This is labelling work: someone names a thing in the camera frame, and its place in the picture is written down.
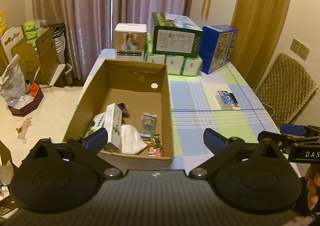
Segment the person's right hand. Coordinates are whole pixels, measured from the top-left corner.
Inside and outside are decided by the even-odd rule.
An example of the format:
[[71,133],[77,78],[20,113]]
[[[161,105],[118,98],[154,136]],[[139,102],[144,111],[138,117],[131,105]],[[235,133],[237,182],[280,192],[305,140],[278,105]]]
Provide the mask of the person's right hand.
[[308,189],[308,208],[314,209],[319,201],[319,164],[311,164],[305,173]]

